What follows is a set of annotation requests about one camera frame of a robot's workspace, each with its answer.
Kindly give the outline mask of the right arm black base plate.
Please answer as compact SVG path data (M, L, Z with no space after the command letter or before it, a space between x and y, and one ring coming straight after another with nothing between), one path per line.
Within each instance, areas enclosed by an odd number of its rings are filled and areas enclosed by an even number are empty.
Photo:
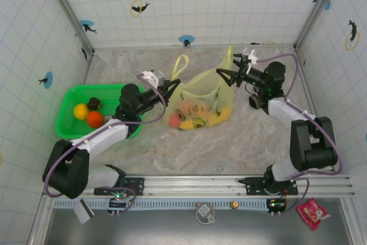
M298 187L295 181L275 181L263 177L246 177L238 180L244 184L249 196L281 196L298 195Z

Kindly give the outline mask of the green plastic mesh basket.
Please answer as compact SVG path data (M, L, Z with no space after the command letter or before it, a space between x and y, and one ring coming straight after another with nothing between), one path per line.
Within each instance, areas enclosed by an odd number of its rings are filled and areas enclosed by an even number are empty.
M78 85L71 88L64 96L55 129L60 138L76 139L88 135L94 128L89 127L85 121L75 118L73 110L77 104L87 104L90 98L97 98L101 101L99 112L105 117L115 114L119 105L121 90L124 87L120 84L92 84Z

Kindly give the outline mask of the dark brown fake fruit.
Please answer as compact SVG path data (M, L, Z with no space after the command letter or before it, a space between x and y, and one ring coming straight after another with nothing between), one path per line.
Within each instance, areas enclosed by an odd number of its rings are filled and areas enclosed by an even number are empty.
M87 107L89 110L96 111L102 107L102 103L98 98L90 98Z

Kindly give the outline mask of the orange fake orange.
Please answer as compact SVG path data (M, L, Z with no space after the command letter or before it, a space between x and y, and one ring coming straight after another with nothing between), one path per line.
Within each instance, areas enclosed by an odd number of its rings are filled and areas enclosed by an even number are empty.
M90 111L87 115L87 125L96 129L104 124L104 116L98 111Z

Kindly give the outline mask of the red snack packet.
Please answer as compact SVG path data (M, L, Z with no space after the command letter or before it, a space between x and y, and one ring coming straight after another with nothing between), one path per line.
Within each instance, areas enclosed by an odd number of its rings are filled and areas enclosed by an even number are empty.
M313 231L319 227L322 220L331 217L324 207L318 204L315 198L311 198L306 203L298 206L296 210L300 214L302 220Z

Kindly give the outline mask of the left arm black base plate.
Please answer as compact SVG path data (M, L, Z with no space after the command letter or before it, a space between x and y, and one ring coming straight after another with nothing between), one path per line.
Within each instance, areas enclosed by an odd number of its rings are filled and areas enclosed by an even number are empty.
M141 196L145 187L145 179L142 177L126 177L120 183L116 184L116 186L125 189L111 190L97 188L94 189L93 194L97 196L131 197L134 192L137 196Z

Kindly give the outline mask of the white paper card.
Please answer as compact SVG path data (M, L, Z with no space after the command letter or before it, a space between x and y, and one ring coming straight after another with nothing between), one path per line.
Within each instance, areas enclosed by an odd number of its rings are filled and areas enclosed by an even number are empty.
M80 199L74 204L73 211L81 224L85 224L95 215L91 207L87 204L87 202L84 199Z

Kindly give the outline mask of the aluminium mounting rail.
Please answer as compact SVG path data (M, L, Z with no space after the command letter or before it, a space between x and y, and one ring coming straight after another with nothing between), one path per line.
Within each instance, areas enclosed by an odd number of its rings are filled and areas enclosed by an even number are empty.
M143 178L143 188L139 188L139 198L152 199L204 199L204 198L276 198L272 193L248 195L248 185L241 183L246 178L259 178L259 175L138 175L127 178ZM297 195L287 194L289 199L298 199L306 193L307 198L351 198L356 196L355 188L348 175L337 176L309 175L300 176L293 183Z

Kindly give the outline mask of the yellow translucent plastic bag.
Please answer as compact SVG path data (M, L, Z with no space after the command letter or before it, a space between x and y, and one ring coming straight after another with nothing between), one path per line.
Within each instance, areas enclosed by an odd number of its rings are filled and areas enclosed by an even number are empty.
M234 88L229 87L216 69L232 67L233 48L229 46L222 62L213 69L195 76L188 83L180 83L169 99L163 116L163 123L169 127L169 119L174 114L181 122L192 121L194 130L208 128L207 118L215 113L221 117L224 107L234 106Z

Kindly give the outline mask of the yellow fake lemon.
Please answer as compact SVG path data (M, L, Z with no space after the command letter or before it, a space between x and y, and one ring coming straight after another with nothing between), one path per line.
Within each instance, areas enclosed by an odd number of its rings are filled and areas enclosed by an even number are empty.
M86 120L89 114L89 109L86 104L77 104L73 109L73 114L78 120Z

